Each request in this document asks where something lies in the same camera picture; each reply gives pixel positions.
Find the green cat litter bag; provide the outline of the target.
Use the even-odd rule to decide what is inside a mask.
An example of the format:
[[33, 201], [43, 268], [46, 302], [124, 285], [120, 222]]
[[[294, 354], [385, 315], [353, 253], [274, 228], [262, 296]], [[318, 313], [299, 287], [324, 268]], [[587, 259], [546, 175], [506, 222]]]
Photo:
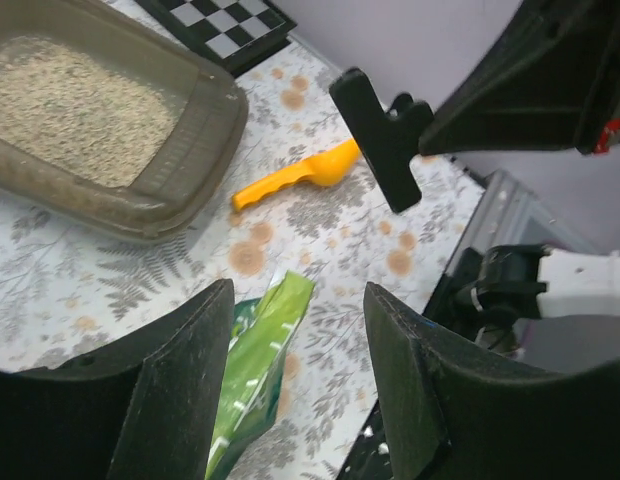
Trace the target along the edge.
[[315, 283], [276, 273], [265, 293], [237, 303], [205, 477], [225, 479], [276, 419], [288, 345]]

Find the black bag clip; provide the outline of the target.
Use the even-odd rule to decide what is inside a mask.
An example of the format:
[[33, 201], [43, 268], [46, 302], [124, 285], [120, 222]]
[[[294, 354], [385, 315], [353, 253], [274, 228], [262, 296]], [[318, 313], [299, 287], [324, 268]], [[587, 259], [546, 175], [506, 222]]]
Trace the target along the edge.
[[420, 154], [420, 136], [434, 118], [428, 103], [404, 92], [383, 107], [357, 67], [342, 73], [329, 93], [391, 210], [401, 213], [418, 204], [422, 192], [410, 162]]

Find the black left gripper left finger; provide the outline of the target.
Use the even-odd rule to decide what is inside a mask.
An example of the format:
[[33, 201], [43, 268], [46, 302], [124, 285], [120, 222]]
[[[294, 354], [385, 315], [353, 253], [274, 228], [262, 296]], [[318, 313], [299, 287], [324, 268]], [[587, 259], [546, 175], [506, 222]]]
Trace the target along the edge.
[[234, 312], [218, 280], [56, 368], [0, 371], [0, 479], [201, 479]]

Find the yellow plastic scoop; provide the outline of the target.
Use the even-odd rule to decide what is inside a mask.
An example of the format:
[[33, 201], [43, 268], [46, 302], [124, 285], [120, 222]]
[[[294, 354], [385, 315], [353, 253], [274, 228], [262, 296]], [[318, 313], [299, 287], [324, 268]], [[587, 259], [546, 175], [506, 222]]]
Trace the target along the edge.
[[252, 183], [232, 196], [231, 204], [239, 212], [287, 187], [310, 182], [319, 187], [332, 187], [341, 182], [361, 157], [354, 139], [334, 148], [292, 163]]

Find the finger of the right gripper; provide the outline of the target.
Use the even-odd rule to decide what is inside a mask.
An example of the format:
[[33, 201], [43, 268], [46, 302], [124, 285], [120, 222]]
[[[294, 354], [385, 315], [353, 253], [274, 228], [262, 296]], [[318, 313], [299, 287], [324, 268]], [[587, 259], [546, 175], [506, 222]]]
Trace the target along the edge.
[[524, 1], [423, 131], [423, 154], [620, 145], [620, 0]]

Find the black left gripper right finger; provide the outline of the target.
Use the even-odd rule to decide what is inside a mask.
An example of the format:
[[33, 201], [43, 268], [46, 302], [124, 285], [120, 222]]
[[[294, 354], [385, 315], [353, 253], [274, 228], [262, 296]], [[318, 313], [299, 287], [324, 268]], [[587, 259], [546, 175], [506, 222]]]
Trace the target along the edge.
[[620, 358], [558, 374], [409, 330], [450, 428], [428, 479], [620, 479]]

